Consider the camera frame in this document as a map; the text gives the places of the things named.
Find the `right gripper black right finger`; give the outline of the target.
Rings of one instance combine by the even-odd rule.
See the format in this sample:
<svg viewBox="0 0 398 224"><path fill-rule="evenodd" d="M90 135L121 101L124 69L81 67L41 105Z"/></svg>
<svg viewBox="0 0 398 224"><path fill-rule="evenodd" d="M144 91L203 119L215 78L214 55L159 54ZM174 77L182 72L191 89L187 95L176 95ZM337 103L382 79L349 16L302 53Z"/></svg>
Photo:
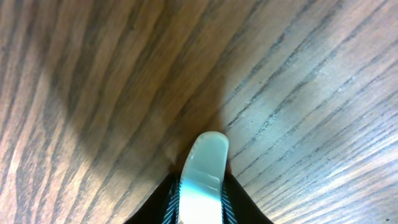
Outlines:
<svg viewBox="0 0 398 224"><path fill-rule="evenodd" d="M223 223L272 224L230 173L224 176L221 200Z"/></svg>

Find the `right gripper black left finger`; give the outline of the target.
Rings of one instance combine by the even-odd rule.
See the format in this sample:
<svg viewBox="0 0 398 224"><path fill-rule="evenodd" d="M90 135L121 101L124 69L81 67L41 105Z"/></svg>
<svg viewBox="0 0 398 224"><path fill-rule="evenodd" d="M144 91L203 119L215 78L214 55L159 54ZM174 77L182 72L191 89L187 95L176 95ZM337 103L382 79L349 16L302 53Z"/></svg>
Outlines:
<svg viewBox="0 0 398 224"><path fill-rule="evenodd" d="M180 176L168 174L140 209L124 224L177 224Z"/></svg>

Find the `light blue plastic knife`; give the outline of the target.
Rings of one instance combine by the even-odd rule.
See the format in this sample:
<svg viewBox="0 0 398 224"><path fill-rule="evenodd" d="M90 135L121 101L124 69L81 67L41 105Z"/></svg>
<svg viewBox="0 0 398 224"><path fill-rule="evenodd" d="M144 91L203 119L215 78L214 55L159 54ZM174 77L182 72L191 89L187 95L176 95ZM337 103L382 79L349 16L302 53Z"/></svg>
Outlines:
<svg viewBox="0 0 398 224"><path fill-rule="evenodd" d="M184 224L222 222L221 189L229 140L209 131L196 138L180 178L179 215Z"/></svg>

